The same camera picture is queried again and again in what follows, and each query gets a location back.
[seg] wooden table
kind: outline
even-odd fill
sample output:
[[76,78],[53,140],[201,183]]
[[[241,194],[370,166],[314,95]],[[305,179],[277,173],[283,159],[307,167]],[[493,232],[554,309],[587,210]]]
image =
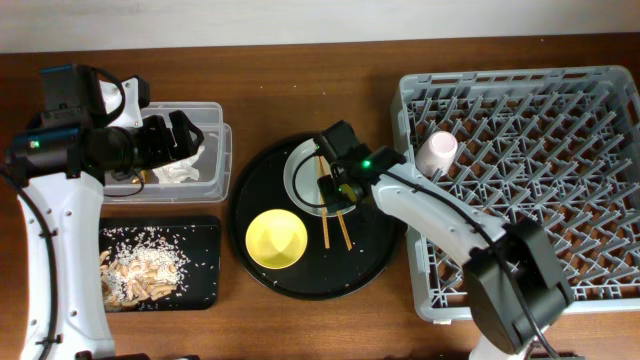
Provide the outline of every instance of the wooden table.
[[[403,41],[338,45],[96,51],[0,56],[0,149],[43,108],[38,70],[83,63],[119,77],[140,74],[155,101],[216,101],[233,130],[233,177],[261,149],[292,134],[350,121],[372,148],[392,144],[388,108],[405,74],[619,64],[640,79],[640,34]],[[27,254],[15,194],[0,185],[0,358],[22,348],[27,314]],[[104,215],[141,208],[105,208]],[[158,205],[214,214],[226,203]],[[428,324],[413,307],[404,244],[389,268],[348,297],[306,302],[252,279],[222,244],[219,302],[206,311],[108,315],[119,354],[154,359],[185,353],[213,358],[401,358],[468,352],[473,322]],[[548,332],[559,351],[590,359],[637,358],[640,313],[569,315]]]

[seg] wooden chopsticks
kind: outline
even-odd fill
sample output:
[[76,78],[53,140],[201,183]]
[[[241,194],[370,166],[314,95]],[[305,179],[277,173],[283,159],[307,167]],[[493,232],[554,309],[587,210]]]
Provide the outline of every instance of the wooden chopsticks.
[[[318,156],[318,166],[320,167],[319,171],[321,173],[320,176],[325,176],[327,174],[329,174],[329,171],[327,169],[327,166],[324,164],[324,161],[322,161],[322,157]],[[340,228],[342,229],[342,236],[344,236],[344,241],[347,244],[347,250],[351,251],[351,239],[349,238],[349,232],[347,231],[347,225],[345,225],[344,223],[344,218],[342,217],[342,211],[338,210],[336,211],[336,214],[338,215],[338,221],[340,222]],[[326,208],[322,208],[322,226],[325,228],[325,237],[324,237],[324,246],[325,248],[329,248],[329,233],[326,230],[327,228],[327,209]]]
[[[316,160],[318,164],[318,178],[321,178],[324,176],[324,164],[322,163],[322,157],[317,156]],[[328,249],[329,248],[329,227],[327,226],[327,208],[326,207],[322,208],[322,232],[324,233],[324,248]]]

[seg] plastic container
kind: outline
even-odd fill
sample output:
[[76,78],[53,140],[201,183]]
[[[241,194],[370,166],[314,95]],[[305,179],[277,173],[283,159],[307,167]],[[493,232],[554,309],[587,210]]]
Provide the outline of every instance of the plastic container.
[[[541,223],[571,284],[567,313],[640,309],[640,98],[619,66],[409,75],[391,106],[410,162],[434,132],[459,142],[431,180],[510,222]],[[471,319],[460,264],[407,233],[415,308]]]
[[[144,190],[124,198],[104,198],[105,204],[152,203],[216,203],[227,197],[231,175],[231,128],[223,122],[222,108],[213,102],[154,102],[141,110],[142,117],[161,115],[167,127],[171,127],[169,113],[182,110],[191,122],[204,133],[204,151],[193,167],[199,171],[197,181],[186,179],[178,184],[159,184],[149,172],[150,178]],[[139,188],[133,178],[115,181],[110,175],[105,179],[105,194],[129,194]]]

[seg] gray plastic dish rack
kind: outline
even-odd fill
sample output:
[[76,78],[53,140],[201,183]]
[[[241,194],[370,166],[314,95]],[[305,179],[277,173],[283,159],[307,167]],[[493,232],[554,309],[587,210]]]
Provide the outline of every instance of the gray plastic dish rack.
[[[409,161],[437,130],[459,141],[432,181],[510,222],[543,224],[571,284],[568,313],[640,309],[640,98],[619,66],[409,75],[391,106]],[[407,232],[418,315],[471,319],[462,271]]]

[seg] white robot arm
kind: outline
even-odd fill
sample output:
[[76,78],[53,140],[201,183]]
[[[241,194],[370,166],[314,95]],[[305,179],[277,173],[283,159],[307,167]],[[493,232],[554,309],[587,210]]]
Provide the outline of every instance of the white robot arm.
[[[473,209],[393,150],[371,153],[344,121],[314,142],[317,151],[307,159],[324,156],[332,168],[333,177],[318,179],[328,211],[373,199],[462,267],[471,313],[483,333],[471,359],[523,359],[535,337],[557,357],[541,328],[571,304],[573,293],[541,226],[529,219],[512,225]],[[517,273],[507,260],[519,264]]]
[[2,169],[27,228],[29,315],[21,359],[111,358],[98,263],[104,176],[126,179],[136,169],[185,159],[203,135],[181,111],[169,114],[171,128],[162,117],[143,119],[149,89],[140,78],[121,83],[82,65],[41,75],[47,110],[14,137]]

